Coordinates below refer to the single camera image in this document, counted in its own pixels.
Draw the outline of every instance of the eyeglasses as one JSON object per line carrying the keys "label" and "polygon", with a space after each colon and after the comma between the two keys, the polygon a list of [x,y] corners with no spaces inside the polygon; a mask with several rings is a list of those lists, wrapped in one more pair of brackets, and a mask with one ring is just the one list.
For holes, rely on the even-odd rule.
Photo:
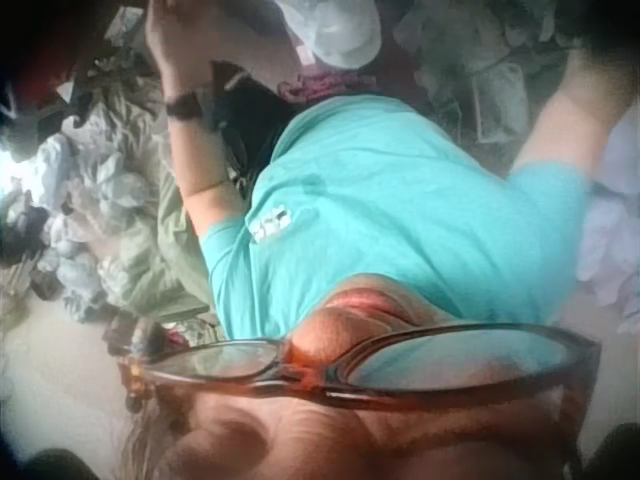
{"label": "eyeglasses", "polygon": [[160,355],[138,375],[226,395],[386,411],[500,404],[562,387],[559,423],[575,439],[599,362],[597,343],[559,328],[471,324],[377,337],[323,368],[293,362],[286,340],[255,340]]}

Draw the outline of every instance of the turquoise t-shirt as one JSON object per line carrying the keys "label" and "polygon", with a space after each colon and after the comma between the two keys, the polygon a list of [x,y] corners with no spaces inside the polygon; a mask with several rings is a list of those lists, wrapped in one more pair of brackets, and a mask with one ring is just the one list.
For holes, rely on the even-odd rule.
{"label": "turquoise t-shirt", "polygon": [[201,238],[227,336],[284,336],[362,273],[458,318],[547,321],[574,284],[588,191],[578,171],[549,160],[503,180],[390,98],[305,111],[251,211]]}

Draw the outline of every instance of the white patch on shirt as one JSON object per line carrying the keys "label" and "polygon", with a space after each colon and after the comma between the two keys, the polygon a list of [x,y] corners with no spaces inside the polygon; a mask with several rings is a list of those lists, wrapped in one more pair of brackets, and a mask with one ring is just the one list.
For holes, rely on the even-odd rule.
{"label": "white patch on shirt", "polygon": [[260,219],[254,220],[249,226],[251,236],[256,243],[276,235],[291,225],[291,214],[280,205],[266,212]]}

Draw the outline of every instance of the beige floor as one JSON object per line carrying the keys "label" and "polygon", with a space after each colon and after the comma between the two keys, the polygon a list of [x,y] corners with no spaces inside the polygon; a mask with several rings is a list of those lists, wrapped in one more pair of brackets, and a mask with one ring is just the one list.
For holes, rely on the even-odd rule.
{"label": "beige floor", "polygon": [[[104,325],[77,325],[59,303],[30,303],[32,315],[6,339],[8,369],[2,391],[2,431],[25,459],[65,447],[101,478],[112,478],[126,425],[124,391],[101,341]],[[638,421],[638,338],[615,333],[615,315],[577,295],[565,324],[603,342],[600,379],[582,446],[593,452],[621,422]]]}

